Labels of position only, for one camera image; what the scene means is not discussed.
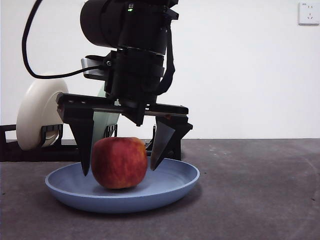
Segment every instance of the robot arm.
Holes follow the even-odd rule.
[[[37,75],[28,64],[28,28],[40,2],[36,1],[23,35],[23,59],[35,78],[57,78]],[[178,0],[88,0],[84,4],[80,23],[86,38],[97,46],[116,49],[105,57],[86,56],[81,61],[83,69],[76,71],[83,72],[85,78],[105,81],[105,97],[61,93],[56,100],[57,111],[62,121],[70,125],[78,145],[84,175],[90,168],[94,112],[120,113],[137,126],[143,124],[144,116],[155,116],[153,170],[168,150],[180,149],[181,139],[193,128],[188,123],[186,107],[157,103],[157,97],[169,89],[175,72],[171,21],[177,20],[179,14],[171,7],[177,3]],[[179,151],[176,155],[176,159],[181,158]]]

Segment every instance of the gray table surface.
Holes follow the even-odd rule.
[[[168,206],[72,209],[45,186],[67,162],[1,163],[2,240],[319,240],[320,139],[183,140],[201,176]]]

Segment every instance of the black cable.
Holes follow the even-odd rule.
[[[173,46],[172,46],[172,32],[170,23],[166,26],[167,29],[167,48],[166,48],[166,70],[165,74],[160,82],[155,94],[161,95],[164,94],[170,88],[172,84],[172,80],[174,77],[174,73],[176,71],[174,65],[174,53],[173,53]]]
[[[34,73],[29,65],[28,62],[28,57],[27,57],[27,39],[28,39],[28,35],[29,35],[29,31],[30,31],[30,27],[32,24],[32,21],[36,15],[36,12],[39,8],[39,5],[41,4],[42,0],[36,0],[32,10],[30,12],[30,15],[28,17],[28,20],[26,22],[25,28],[24,28],[24,32],[23,32],[23,37],[22,37],[22,56],[23,56],[23,62],[24,62],[24,66],[27,69],[27,71],[30,73],[31,76],[33,76],[36,79],[59,79],[59,78],[66,78],[66,77],[70,77],[76,74],[80,74],[83,73],[85,71],[89,71],[89,70],[93,70],[93,69],[100,69],[101,66],[90,66],[90,67],[86,67],[77,71],[73,71],[70,73],[65,73],[65,74],[59,74],[59,75],[47,75],[47,76],[43,76],[43,75],[38,75],[36,73]]]

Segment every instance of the black strap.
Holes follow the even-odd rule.
[[[170,88],[174,73],[176,71],[174,65],[174,53],[172,47],[172,32],[170,23],[166,26],[167,29],[167,47],[166,47],[166,70],[162,81],[160,82],[158,89],[156,90],[156,95],[164,94]]]

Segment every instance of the apple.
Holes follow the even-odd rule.
[[[145,144],[136,137],[107,137],[93,146],[91,170],[95,180],[107,189],[138,185],[147,167]]]

